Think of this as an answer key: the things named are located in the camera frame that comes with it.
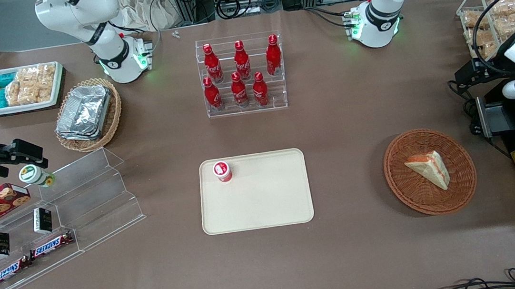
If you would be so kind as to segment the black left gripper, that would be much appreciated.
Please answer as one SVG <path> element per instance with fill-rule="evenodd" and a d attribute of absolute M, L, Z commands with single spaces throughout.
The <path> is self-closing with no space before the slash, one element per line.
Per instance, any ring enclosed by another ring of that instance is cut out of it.
<path fill-rule="evenodd" d="M 508 72 L 515 72 L 515 64 L 506 57 L 496 58 L 493 68 L 483 65 L 478 58 L 466 62 L 455 73 L 457 91 L 468 90 L 477 84 L 485 84 L 499 78 L 509 78 Z"/>

